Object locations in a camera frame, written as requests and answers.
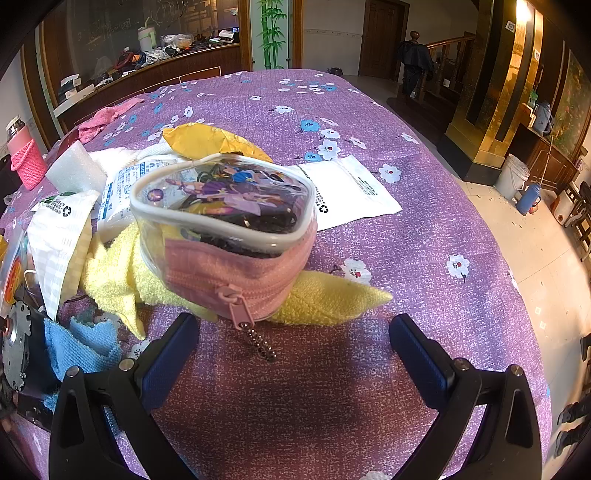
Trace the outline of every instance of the pink thermos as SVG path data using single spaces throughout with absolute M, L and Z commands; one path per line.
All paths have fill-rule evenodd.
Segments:
M 27 190 L 32 190 L 43 180 L 47 165 L 39 147 L 31 138 L 28 127 L 16 116 L 6 127 L 8 151 L 11 156 L 11 170 L 16 171 Z

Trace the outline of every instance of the purple bedspread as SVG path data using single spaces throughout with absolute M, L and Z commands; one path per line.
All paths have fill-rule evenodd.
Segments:
M 402 312 L 452 358 L 485 369 L 522 365 L 545 451 L 550 398 L 517 285 L 470 200 L 402 120 L 345 80 L 312 70 L 238 72 L 143 97 L 87 149 L 144 148 L 165 125 L 201 121 L 251 140 L 278 164 L 330 158 L 338 149 L 338 157 L 352 154 L 402 206 L 396 215 L 319 232 L 306 267 L 331 272 L 344 265 L 349 278 L 363 281 L 371 274 L 372 286 L 394 296 L 384 307 L 333 328 L 262 322 L 278 353 L 274 365 L 253 353 L 229 322 L 202 323 L 200 345 L 166 405 L 154 412 L 197 474 L 208 480 L 395 474 L 436 416 L 390 348 L 388 321 Z M 320 147 L 323 129 L 338 132 L 337 148 Z M 21 188 L 0 222 L 8 238 L 13 220 L 26 226 L 26 210 L 53 191 L 47 180 L 33 192 Z M 148 337 L 161 336 L 179 312 L 142 308 Z M 480 408 L 447 473 L 462 464 L 481 415 Z M 18 428 L 46 478 L 48 436 L 22 420 Z M 119 442 L 140 472 L 124 439 Z

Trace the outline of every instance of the yellow plastic bag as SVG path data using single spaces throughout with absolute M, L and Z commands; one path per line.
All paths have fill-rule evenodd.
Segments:
M 246 157 L 273 162 L 254 143 L 221 128 L 203 124 L 184 124 L 165 128 L 164 139 L 176 153 L 192 160 L 201 160 L 214 153 L 241 153 Z

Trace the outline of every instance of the zipper pull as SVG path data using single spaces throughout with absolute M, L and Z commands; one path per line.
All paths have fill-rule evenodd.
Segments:
M 273 347 L 263 339 L 262 335 L 256 332 L 255 321 L 252 318 L 250 310 L 248 310 L 248 306 L 242 295 L 242 289 L 230 284 L 226 287 L 217 288 L 216 293 L 221 301 L 228 304 L 234 328 L 247 335 L 250 344 L 256 347 L 259 354 L 267 362 L 274 362 L 277 359 L 277 354 L 273 351 Z

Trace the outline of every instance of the bamboo mural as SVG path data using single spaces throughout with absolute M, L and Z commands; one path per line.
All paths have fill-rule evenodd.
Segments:
M 281 7 L 283 0 L 259 0 L 261 4 L 261 23 L 262 23 L 262 49 L 265 56 L 265 68 L 281 69 L 277 64 L 277 54 L 279 48 L 285 43 L 285 35 L 281 32 L 277 21 L 287 18 Z

